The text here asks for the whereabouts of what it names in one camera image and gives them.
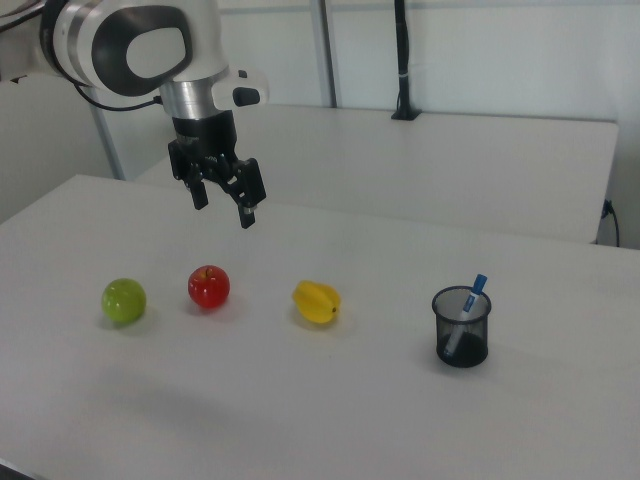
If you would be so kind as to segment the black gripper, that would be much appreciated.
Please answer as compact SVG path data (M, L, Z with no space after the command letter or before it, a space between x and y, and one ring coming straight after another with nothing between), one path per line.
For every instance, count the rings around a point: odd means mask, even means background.
M257 160L238 160L233 113L223 111L203 119L173 118L173 125L176 138L168 145L172 175L190 192L194 208L208 205L201 167L229 171L223 175L221 187L236 203L241 227L251 227L266 190Z

